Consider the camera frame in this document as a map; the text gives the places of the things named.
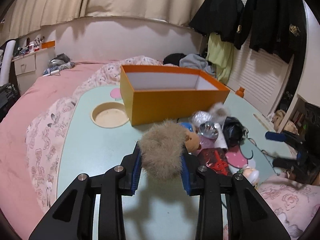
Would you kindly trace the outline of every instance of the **plush toy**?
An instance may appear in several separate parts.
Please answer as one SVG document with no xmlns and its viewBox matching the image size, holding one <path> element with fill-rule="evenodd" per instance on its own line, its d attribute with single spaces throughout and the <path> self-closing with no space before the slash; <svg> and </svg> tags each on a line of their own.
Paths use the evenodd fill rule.
<svg viewBox="0 0 320 240">
<path fill-rule="evenodd" d="M 197 150 L 201 149 L 200 137 L 197 135 L 196 128 L 189 122 L 179 123 L 181 126 L 186 128 L 186 138 L 184 144 L 189 153 L 196 153 Z"/>
<path fill-rule="evenodd" d="M 172 121 L 154 124 L 138 142 L 142 167 L 156 179 L 166 180 L 181 172 L 183 145 L 189 152 L 196 151 L 200 138 L 189 128 Z"/>
<path fill-rule="evenodd" d="M 253 186 L 257 187 L 257 185 L 259 183 L 259 171 L 258 170 L 250 168 L 246 164 L 238 172 L 242 173 Z"/>
<path fill-rule="evenodd" d="M 216 103 L 209 109 L 209 114 L 211 114 L 212 122 L 217 122 L 221 126 L 223 125 L 227 116 L 229 116 L 229 110 L 223 105 L 223 103 Z"/>
</svg>

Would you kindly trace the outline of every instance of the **fur ball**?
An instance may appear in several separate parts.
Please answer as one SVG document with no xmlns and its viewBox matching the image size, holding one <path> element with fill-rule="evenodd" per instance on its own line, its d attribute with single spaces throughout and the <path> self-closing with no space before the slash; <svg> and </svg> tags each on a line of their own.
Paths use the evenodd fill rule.
<svg viewBox="0 0 320 240">
<path fill-rule="evenodd" d="M 181 171 L 186 129 L 172 121 L 155 124 L 138 142 L 142 167 L 156 179 L 171 179 Z"/>
<path fill-rule="evenodd" d="M 212 120 L 214 122 L 223 125 L 227 116 L 229 116 L 229 110 L 223 105 L 223 103 L 216 103 L 215 105 L 211 106 L 209 114 L 212 115 Z"/>
</svg>

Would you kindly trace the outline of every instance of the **black jacket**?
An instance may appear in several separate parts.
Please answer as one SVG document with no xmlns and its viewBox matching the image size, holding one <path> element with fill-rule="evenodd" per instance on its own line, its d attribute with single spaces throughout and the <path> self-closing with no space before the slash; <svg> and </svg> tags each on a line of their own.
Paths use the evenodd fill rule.
<svg viewBox="0 0 320 240">
<path fill-rule="evenodd" d="M 243 8 L 241 0 L 204 0 L 189 26 L 204 36 L 215 32 L 222 41 L 233 43 Z"/>
<path fill-rule="evenodd" d="M 301 44 L 302 0 L 247 0 L 240 18 L 234 45 L 240 49 L 251 30 L 251 49 L 275 53 L 289 63 Z"/>
</svg>

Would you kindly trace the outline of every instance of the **white wall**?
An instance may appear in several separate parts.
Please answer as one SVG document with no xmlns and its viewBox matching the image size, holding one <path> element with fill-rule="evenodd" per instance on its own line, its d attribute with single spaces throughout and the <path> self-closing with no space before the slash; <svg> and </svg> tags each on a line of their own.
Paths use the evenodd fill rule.
<svg viewBox="0 0 320 240">
<path fill-rule="evenodd" d="M 320 106 L 320 25 L 307 4 L 307 49 L 298 95 Z"/>
<path fill-rule="evenodd" d="M 186 27 L 144 19 L 101 17 L 81 18 L 60 25 L 46 26 L 22 37 L 56 41 L 56 54 L 72 60 L 105 61 L 144 55 L 163 60 L 171 53 L 198 53 L 202 36 Z"/>
</svg>

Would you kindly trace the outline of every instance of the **light blue table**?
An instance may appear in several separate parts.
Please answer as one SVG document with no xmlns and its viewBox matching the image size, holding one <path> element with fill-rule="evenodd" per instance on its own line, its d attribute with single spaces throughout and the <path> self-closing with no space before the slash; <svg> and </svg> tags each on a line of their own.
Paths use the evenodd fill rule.
<svg viewBox="0 0 320 240">
<path fill-rule="evenodd" d="M 130 123 L 115 128 L 104 129 L 90 119 L 92 109 L 100 103 L 114 101 L 110 91 L 115 86 L 98 87 L 86 92 L 79 100 L 74 112 L 62 152 L 58 175 L 57 195 L 60 196 L 78 174 L 95 176 L 119 165 L 122 158 L 131 154 L 136 141 L 151 125 L 132 127 Z M 231 94 L 225 104 L 231 115 L 236 116 L 249 130 L 259 147 L 282 156 L 290 155 L 282 143 L 264 139 L 266 129 L 253 117 L 258 113 L 249 103 Z M 249 141 L 241 146 L 242 152 L 254 151 L 260 179 L 265 180 L 273 170 L 264 155 Z M 96 198 L 93 239 L 97 239 L 98 210 L 100 196 Z M 194 239 L 196 232 L 199 197 L 189 197 L 183 189 L 181 178 L 159 183 L 143 173 L 139 188 L 133 197 L 123 197 L 124 225 L 127 240 L 170 240 Z M 223 209 L 224 224 L 226 210 Z"/>
</svg>

